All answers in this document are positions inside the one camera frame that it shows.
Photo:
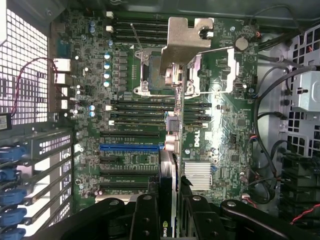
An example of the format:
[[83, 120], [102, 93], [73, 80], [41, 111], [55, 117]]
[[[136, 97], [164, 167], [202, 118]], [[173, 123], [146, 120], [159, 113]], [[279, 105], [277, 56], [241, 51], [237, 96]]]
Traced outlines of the thin metal locking lever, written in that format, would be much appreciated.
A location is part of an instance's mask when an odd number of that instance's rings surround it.
[[143, 52], [144, 52], [144, 49], [143, 49], [142, 44], [141, 44], [141, 42], [140, 42], [140, 39], [139, 39], [139, 37], [138, 37], [137, 31], [136, 31], [133, 23], [130, 23], [130, 27], [132, 28], [134, 37], [135, 37], [135, 39], [136, 39], [136, 41], [137, 41], [137, 44], [138, 44], [138, 46], [139, 46], [139, 48], [140, 48], [140, 52], [141, 52], [141, 53], [140, 53], [140, 56], [142, 57]]

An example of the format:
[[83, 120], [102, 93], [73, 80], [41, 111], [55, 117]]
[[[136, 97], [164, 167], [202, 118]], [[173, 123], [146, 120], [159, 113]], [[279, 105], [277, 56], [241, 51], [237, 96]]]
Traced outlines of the green motherboard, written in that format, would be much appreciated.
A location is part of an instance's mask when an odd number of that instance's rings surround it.
[[[115, 42], [113, 26], [116, 18], [169, 19], [167, 15], [74, 11], [69, 16], [71, 52], [75, 61], [78, 106], [74, 111], [78, 138], [74, 161], [74, 205], [83, 210], [109, 196], [123, 201], [130, 195], [145, 193], [147, 189], [101, 189], [101, 183], [148, 183], [152, 176], [104, 176], [100, 171], [137, 170], [158, 172], [158, 162], [166, 137], [165, 118], [110, 117], [110, 114], [163, 115], [168, 111], [111, 111], [125, 108], [174, 108], [174, 105], [109, 104], [109, 100], [175, 102], [174, 98], [141, 97], [133, 93], [140, 83], [141, 59], [135, 57], [138, 43]], [[234, 49], [238, 74], [230, 93], [200, 94], [185, 103], [211, 103], [212, 107], [187, 106], [184, 109], [201, 109], [206, 113], [184, 112], [184, 116], [210, 116], [211, 120], [183, 118], [182, 175], [185, 162], [211, 163], [210, 190], [194, 190], [207, 196], [215, 204], [226, 198], [238, 197], [243, 180], [251, 177], [246, 166], [244, 151], [247, 140], [254, 137], [252, 109], [256, 96], [258, 71], [258, 43], [255, 34], [242, 19], [214, 18], [212, 30], [202, 30], [211, 41], [211, 48], [234, 47], [235, 40], [245, 36], [249, 46], [245, 51]], [[201, 56], [200, 92], [226, 91], [228, 53], [226, 50], [205, 53]], [[159, 132], [159, 138], [101, 137], [100, 132], [138, 131]], [[157, 145], [159, 151], [101, 151], [101, 144]], [[100, 164], [100, 157], [115, 156], [113, 164]]]

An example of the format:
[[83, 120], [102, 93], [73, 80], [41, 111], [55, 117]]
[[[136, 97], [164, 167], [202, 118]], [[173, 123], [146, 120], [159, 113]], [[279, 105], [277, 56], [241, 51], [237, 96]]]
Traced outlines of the short black expansion slot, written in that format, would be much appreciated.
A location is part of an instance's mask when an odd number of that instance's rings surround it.
[[99, 158], [100, 164], [116, 164], [118, 160], [117, 156], [101, 156]]

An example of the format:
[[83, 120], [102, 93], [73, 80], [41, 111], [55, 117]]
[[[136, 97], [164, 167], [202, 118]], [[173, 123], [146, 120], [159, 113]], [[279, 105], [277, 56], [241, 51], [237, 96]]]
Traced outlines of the round coin battery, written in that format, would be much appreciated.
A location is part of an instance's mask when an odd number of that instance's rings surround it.
[[233, 45], [236, 51], [243, 52], [249, 47], [249, 40], [245, 36], [239, 36]]

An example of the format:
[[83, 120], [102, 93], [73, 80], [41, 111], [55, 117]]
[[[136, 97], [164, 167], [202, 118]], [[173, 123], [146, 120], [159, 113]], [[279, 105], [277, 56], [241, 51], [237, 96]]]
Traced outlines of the black open PC case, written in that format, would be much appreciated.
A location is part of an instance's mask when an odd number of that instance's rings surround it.
[[[250, 205], [304, 231], [304, 240], [320, 240], [320, 155], [300, 155], [287, 141], [288, 96], [292, 77], [316, 71], [289, 59], [293, 38], [320, 24], [320, 0], [0, 0], [0, 148], [24, 147], [17, 161], [0, 161], [0, 169], [21, 171], [17, 181], [0, 182], [0, 193], [25, 189], [20, 204], [0, 206], [0, 214], [27, 210], [16, 225], [0, 226], [0, 234], [26, 230], [27, 240], [82, 210], [75, 208], [76, 77], [73, 73], [68, 23], [75, 11], [155, 14], [195, 19], [244, 20], [258, 44], [256, 96], [252, 108], [254, 137], [244, 151], [251, 177], [243, 180], [238, 197]], [[161, 179], [158, 161], [160, 240], [197, 240], [182, 231], [163, 236], [161, 218], [171, 217], [172, 182]], [[208, 202], [219, 207], [212, 199]], [[124, 201], [127, 204], [133, 195]]]

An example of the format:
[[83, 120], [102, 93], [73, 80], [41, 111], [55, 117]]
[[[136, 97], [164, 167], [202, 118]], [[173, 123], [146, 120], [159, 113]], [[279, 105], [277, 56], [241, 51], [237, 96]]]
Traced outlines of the metal CPU socket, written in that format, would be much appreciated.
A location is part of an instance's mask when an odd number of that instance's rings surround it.
[[[167, 98], [173, 99], [175, 87], [166, 83], [166, 78], [160, 75], [161, 49], [147, 47], [134, 53], [140, 59], [140, 83], [133, 88], [133, 93], [143, 98]], [[201, 68], [200, 55], [195, 56], [187, 65], [187, 81], [185, 98], [192, 99], [200, 96], [200, 77], [198, 71]]]

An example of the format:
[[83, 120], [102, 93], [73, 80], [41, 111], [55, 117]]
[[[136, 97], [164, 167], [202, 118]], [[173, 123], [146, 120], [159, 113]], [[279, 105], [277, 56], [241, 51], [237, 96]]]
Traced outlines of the silver finned chipset heatsink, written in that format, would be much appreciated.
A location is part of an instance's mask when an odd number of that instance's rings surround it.
[[212, 170], [210, 162], [185, 162], [184, 174], [191, 182], [193, 191], [209, 191], [212, 187]]

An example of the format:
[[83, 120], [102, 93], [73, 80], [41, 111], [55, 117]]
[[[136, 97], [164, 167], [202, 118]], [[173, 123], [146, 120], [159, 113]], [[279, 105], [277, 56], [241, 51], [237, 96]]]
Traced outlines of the silver perforated drive cage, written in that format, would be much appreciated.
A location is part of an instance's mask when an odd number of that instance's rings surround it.
[[292, 40], [288, 57], [302, 66], [317, 70], [289, 79], [287, 141], [306, 157], [320, 156], [320, 24]]

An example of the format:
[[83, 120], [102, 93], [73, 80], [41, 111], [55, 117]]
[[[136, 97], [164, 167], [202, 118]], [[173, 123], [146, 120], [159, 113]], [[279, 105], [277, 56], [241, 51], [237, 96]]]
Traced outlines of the blue expansion slot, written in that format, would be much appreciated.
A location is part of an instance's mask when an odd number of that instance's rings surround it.
[[160, 147], [150, 144], [101, 144], [99, 150], [105, 152], [157, 152]]

